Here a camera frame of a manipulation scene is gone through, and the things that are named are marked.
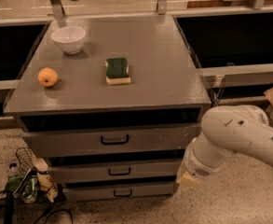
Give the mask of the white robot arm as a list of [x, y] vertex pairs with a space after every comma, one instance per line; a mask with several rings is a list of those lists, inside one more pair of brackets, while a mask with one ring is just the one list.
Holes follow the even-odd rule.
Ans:
[[220, 105], [202, 117], [201, 130], [187, 146], [176, 181], [193, 187], [243, 154], [273, 167], [273, 127], [264, 110], [254, 105]]

